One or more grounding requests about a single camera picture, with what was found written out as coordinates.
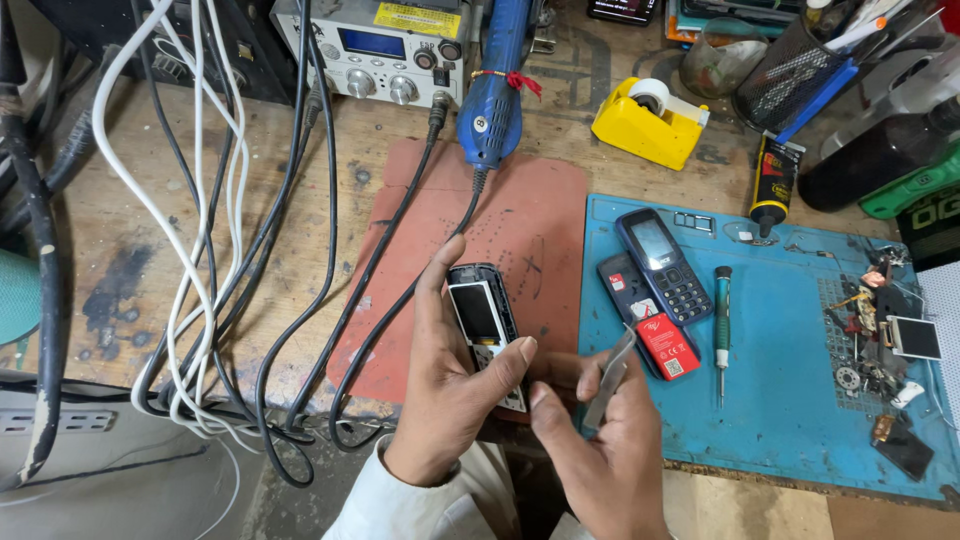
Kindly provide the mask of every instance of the yellow tape dispenser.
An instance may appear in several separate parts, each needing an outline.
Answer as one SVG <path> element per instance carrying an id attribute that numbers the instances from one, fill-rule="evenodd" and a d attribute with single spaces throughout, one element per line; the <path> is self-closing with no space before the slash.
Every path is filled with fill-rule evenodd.
<path id="1" fill-rule="evenodd" d="M 591 129 L 608 144 L 679 171 L 709 117 L 706 105 L 670 95 L 663 82 L 631 77 L 600 106 Z"/>

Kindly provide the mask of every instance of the wooden workbench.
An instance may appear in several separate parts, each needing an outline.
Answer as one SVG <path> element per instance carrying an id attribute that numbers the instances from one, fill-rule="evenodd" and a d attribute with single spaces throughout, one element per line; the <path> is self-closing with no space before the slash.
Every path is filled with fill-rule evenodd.
<path id="1" fill-rule="evenodd" d="M 751 162 L 758 137 L 736 119 L 728 103 L 707 102 L 711 116 L 683 171 L 676 172 L 597 140 L 590 123 L 611 89 L 627 77 L 656 77 L 674 93 L 703 103 L 680 84 L 676 68 L 683 51 L 663 38 L 662 24 L 640 29 L 587 18 L 579 3 L 564 11 L 556 3 L 557 52 L 533 55 L 525 72 L 543 86 L 542 101 L 523 93 L 523 138 L 517 152 L 566 160 L 581 167 L 588 191 L 743 214 L 752 190 Z M 192 89 L 161 86 L 160 94 L 187 161 L 193 159 Z M 283 179 L 293 111 L 246 101 L 251 171 L 244 202 L 249 243 Z M 313 366 L 347 297 L 357 251 L 368 226 L 373 194 L 382 186 L 388 146 L 402 137 L 423 137 L 426 110 L 374 100 L 337 96 L 333 104 L 340 196 L 337 275 L 326 307 L 288 342 L 276 359 L 267 402 L 290 404 Z M 159 128 L 147 88 L 122 82 L 109 106 L 108 130 L 118 156 L 156 200 L 168 220 L 192 245 L 196 211 L 180 170 Z M 205 108 L 204 180 L 216 167 L 225 123 Z M 241 391 L 252 401 L 260 360 L 276 337 L 313 300 L 326 270 L 328 245 L 325 133 L 311 138 L 299 182 L 273 256 L 246 314 L 228 334 L 224 357 L 232 363 Z M 455 141 L 453 119 L 441 138 Z M 153 217 L 97 154 L 66 190 L 65 206 L 76 276 L 66 376 L 129 387 L 153 352 L 167 321 L 182 268 Z M 214 240 L 221 276 L 230 258 L 225 207 Z M 891 223 L 868 218 L 858 208 L 823 214 L 795 198 L 790 221 L 844 233 L 894 237 Z M 205 269 L 205 259 L 201 262 Z M 182 340 L 183 349 L 199 329 Z M 0 348 L 0 368 L 36 370 L 36 336 L 26 348 Z M 211 368 L 208 380 L 214 379 Z M 330 383 L 320 384 L 309 411 L 328 410 Z M 211 397 L 223 398 L 215 387 Z M 353 400 L 347 415 L 396 419 L 393 404 Z"/>

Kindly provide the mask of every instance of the blue feature phone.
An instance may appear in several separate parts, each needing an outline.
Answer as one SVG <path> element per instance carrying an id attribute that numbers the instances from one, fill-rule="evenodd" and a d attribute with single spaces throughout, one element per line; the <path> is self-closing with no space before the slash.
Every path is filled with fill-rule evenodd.
<path id="1" fill-rule="evenodd" d="M 656 210 L 621 215 L 616 219 L 616 231 L 674 324 L 686 326 L 713 312 L 710 297 Z"/>

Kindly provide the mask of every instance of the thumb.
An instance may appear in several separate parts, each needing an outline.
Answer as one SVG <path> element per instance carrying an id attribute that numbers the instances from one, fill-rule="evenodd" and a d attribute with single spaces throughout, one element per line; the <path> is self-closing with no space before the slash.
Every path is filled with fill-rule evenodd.
<path id="1" fill-rule="evenodd" d="M 553 460 L 568 493 L 593 484 L 607 469 L 603 457 L 573 428 L 560 397 L 544 382 L 535 382 L 530 391 L 530 425 L 534 435 Z"/>
<path id="2" fill-rule="evenodd" d="M 514 391 L 527 373 L 527 366 L 537 353 L 537 340 L 520 337 L 504 347 L 483 371 L 470 376 L 469 385 L 490 407 Z"/>

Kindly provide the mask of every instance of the green screwdriver handle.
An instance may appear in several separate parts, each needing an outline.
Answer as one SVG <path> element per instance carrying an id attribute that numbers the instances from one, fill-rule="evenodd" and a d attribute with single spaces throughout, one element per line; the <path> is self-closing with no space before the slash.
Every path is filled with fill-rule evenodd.
<path id="1" fill-rule="evenodd" d="M 717 351 L 730 350 L 730 276 L 733 269 L 730 266 L 717 266 L 717 296 L 716 313 L 713 326 L 713 348 Z M 721 360 L 717 358 L 717 365 L 727 367 L 726 355 Z"/>

